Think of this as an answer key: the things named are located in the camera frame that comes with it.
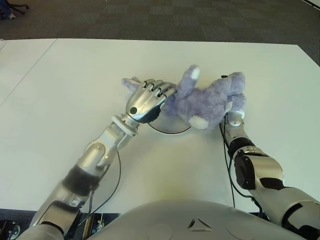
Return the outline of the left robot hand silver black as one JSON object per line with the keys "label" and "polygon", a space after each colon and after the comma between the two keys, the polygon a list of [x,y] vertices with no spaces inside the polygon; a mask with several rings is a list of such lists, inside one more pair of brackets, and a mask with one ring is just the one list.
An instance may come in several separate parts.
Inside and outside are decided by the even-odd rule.
{"label": "left robot hand silver black", "polygon": [[147,79],[143,81],[128,99],[125,112],[136,122],[146,124],[158,118],[161,106],[176,92],[176,85]]}

